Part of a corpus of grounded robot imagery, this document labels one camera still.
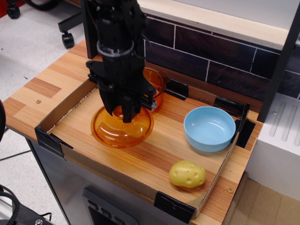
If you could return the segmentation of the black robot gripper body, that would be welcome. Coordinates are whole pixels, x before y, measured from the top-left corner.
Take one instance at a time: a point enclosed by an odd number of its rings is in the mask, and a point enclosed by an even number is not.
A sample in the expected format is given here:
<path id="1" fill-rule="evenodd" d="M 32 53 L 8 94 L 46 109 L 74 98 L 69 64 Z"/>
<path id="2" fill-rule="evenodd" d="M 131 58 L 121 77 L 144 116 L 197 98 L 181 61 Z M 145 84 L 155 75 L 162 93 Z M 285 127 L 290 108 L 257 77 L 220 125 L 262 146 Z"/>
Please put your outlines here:
<path id="1" fill-rule="evenodd" d="M 156 107 L 156 89 L 143 75 L 144 60 L 133 55 L 117 58 L 103 57 L 102 61 L 90 60 L 86 63 L 90 70 L 89 80 L 98 88 L 119 91 L 141 103 L 142 107 L 153 110 Z"/>

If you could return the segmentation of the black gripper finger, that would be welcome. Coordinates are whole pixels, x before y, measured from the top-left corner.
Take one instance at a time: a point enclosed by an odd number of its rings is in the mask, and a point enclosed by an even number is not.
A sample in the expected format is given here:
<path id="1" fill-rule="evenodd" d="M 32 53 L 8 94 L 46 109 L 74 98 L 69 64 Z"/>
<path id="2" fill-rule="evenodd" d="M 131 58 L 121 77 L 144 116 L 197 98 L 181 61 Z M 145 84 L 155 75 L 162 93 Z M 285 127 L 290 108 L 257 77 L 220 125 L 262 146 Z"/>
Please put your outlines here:
<path id="1" fill-rule="evenodd" d="M 99 88 L 99 93 L 106 111 L 112 116 L 113 111 L 121 106 L 122 94 L 119 91 L 110 91 Z"/>
<path id="2" fill-rule="evenodd" d="M 141 107 L 141 103 L 138 100 L 130 96 L 124 96 L 121 100 L 123 122 L 130 123 L 141 112 Z"/>

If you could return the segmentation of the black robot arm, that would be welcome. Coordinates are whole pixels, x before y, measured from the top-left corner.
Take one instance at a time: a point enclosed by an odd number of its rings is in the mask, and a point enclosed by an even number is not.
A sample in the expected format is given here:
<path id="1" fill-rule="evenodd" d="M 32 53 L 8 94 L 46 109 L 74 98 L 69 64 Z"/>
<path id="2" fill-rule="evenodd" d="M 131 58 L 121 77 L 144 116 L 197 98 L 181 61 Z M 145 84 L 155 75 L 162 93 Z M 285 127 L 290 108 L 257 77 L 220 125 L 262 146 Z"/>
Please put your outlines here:
<path id="1" fill-rule="evenodd" d="M 156 88 L 143 75 L 146 14 L 136 0 L 87 0 L 85 9 L 97 32 L 102 61 L 86 63 L 106 111 L 121 107 L 130 123 L 141 108 L 154 109 Z"/>

